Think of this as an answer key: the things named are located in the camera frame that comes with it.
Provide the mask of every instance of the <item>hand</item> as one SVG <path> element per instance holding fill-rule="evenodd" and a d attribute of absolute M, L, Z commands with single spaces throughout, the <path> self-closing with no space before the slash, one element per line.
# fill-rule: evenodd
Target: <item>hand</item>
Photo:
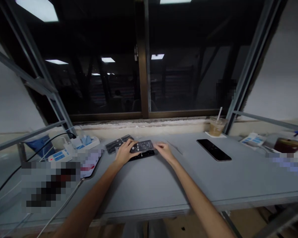
<path fill-rule="evenodd" d="M 134 141 L 132 139 L 128 139 L 127 142 L 124 142 L 116 155 L 115 161 L 120 165 L 124 165 L 127 163 L 132 157 L 139 155 L 140 153 L 130 153 L 131 148 L 138 143 L 138 141 Z"/>
<path fill-rule="evenodd" d="M 157 151 L 164 157 L 169 163 L 176 161 L 176 158 L 173 156 L 169 145 L 163 142 L 158 142 L 153 145 Z"/>

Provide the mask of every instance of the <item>window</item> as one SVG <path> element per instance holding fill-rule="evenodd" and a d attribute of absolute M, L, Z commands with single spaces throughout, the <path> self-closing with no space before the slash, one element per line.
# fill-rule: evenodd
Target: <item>window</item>
<path fill-rule="evenodd" d="M 141 111 L 133 0 L 17 4 L 69 115 Z"/>
<path fill-rule="evenodd" d="M 216 115 L 220 107 L 225 113 L 264 6 L 264 0 L 11 2 L 73 121 Z"/>
<path fill-rule="evenodd" d="M 254 0 L 148 0 L 151 111 L 228 108 L 262 8 Z"/>

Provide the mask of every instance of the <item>coaster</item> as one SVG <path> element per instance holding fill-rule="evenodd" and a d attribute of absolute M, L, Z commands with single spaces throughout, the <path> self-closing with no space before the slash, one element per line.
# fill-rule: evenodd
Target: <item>coaster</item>
<path fill-rule="evenodd" d="M 221 134 L 220 136 L 218 137 L 215 137 L 215 136 L 211 136 L 208 132 L 205 132 L 205 134 L 207 134 L 209 137 L 213 137 L 213 138 L 226 138 L 225 135 Z"/>

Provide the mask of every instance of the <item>glass window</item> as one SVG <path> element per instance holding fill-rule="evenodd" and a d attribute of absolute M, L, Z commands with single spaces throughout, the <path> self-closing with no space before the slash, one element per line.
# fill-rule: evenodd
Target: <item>glass window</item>
<path fill-rule="evenodd" d="M 16 3 L 69 115 L 141 111 L 133 0 Z"/>
<path fill-rule="evenodd" d="M 148 0 L 151 111 L 228 108 L 262 8 L 257 0 Z"/>

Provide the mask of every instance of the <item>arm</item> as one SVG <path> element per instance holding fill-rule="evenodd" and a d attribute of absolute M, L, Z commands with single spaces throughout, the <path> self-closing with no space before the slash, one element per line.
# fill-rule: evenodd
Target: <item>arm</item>
<path fill-rule="evenodd" d="M 137 141 L 128 139 L 118 150 L 115 161 L 108 167 L 103 176 L 73 209 L 62 226 L 56 231 L 53 238 L 83 237 L 100 207 L 107 191 L 118 171 L 133 156 L 139 153 L 130 153 L 130 149 Z"/>
<path fill-rule="evenodd" d="M 171 153 L 169 146 L 165 143 L 158 143 L 154 146 L 176 172 L 190 201 L 190 204 L 202 223 L 202 226 L 208 237 L 234 238 L 235 236 L 226 222 L 223 220 L 222 216 L 218 213 L 204 193 L 199 189 L 189 174 L 184 170 L 181 164 L 176 160 Z"/>

